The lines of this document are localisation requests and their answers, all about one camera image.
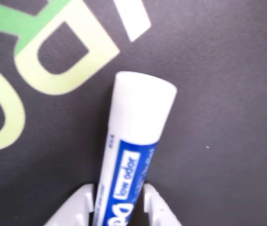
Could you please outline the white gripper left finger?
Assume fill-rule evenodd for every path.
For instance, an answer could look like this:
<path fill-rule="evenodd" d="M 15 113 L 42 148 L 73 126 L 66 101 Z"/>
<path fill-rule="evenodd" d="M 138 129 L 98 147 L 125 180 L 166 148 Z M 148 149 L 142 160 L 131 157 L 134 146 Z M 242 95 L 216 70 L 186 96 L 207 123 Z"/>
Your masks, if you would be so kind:
<path fill-rule="evenodd" d="M 94 211 L 94 184 L 86 184 L 72 194 L 44 226 L 88 226 Z"/>

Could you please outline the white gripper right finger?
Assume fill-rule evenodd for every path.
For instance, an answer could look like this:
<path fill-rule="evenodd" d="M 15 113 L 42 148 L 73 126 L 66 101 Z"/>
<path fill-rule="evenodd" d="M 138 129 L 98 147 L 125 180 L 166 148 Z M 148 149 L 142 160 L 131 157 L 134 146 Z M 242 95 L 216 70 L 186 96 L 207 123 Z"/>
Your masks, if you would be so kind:
<path fill-rule="evenodd" d="M 150 226 L 182 226 L 153 185 L 144 184 L 143 192 L 143 209 L 148 214 Z"/>

